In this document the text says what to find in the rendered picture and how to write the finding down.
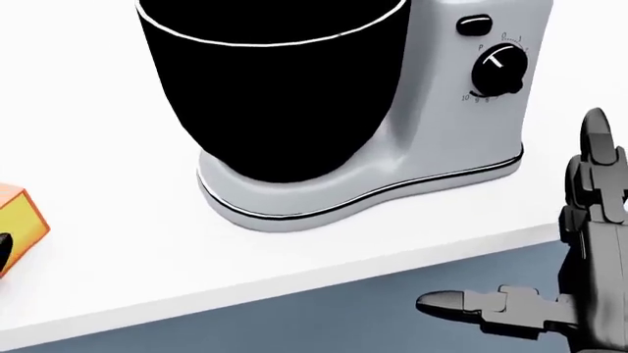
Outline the black stand mixer bowl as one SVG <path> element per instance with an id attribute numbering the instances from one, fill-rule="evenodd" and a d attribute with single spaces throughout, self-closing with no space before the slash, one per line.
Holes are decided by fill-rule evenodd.
<path id="1" fill-rule="evenodd" d="M 398 85 L 409 0 L 136 0 L 158 77 L 209 155 L 260 181 L 340 167 Z"/>

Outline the orange box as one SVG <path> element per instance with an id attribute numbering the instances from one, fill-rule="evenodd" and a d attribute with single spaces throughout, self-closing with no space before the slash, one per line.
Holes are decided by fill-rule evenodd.
<path id="1" fill-rule="evenodd" d="M 27 190 L 0 182 L 0 233 L 13 237 L 13 249 L 7 266 L 0 273 L 6 275 L 18 261 L 50 231 Z"/>

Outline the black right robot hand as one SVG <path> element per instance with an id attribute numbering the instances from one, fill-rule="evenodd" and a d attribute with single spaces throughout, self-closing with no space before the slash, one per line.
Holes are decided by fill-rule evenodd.
<path id="1" fill-rule="evenodd" d="M 555 300 L 503 284 L 493 293 L 425 293 L 415 308 L 490 334 L 535 340 L 554 331 L 571 353 L 628 353 L 628 155 L 613 143 L 601 108 L 582 122 L 580 153 L 565 171 L 565 202 L 558 225 L 569 250 Z"/>

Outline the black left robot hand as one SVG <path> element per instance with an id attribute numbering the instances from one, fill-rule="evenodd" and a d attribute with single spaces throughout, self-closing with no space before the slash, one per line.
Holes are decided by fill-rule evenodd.
<path id="1" fill-rule="evenodd" d="M 0 273 L 8 264 L 13 245 L 13 237 L 10 233 L 0 233 Z"/>

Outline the black mixer speed dial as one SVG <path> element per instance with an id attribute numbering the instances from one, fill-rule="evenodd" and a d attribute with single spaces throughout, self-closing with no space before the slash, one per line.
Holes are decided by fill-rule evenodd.
<path id="1" fill-rule="evenodd" d="M 518 93 L 528 69 L 528 57 L 512 43 L 499 43 L 479 56 L 471 71 L 476 94 L 497 97 Z"/>

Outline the black oval mixer button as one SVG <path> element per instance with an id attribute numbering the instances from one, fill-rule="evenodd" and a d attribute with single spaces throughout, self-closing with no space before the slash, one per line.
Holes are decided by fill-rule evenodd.
<path id="1" fill-rule="evenodd" d="M 481 37 L 492 31 L 493 24 L 493 19 L 488 14 L 477 14 L 460 18 L 455 28 L 462 36 Z"/>

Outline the grey stand mixer body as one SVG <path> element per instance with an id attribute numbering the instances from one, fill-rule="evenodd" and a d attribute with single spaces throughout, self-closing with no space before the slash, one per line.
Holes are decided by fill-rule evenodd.
<path id="1" fill-rule="evenodd" d="M 237 226 L 301 231 L 374 205 L 514 173 L 522 124 L 553 0 L 412 0 L 399 85 L 367 143 L 325 176 L 271 184 L 241 176 L 202 154 L 197 178 L 209 205 Z M 481 37 L 458 34 L 457 20 L 493 19 Z M 499 43 L 524 50 L 518 93 L 481 97 L 471 81 L 483 52 Z"/>

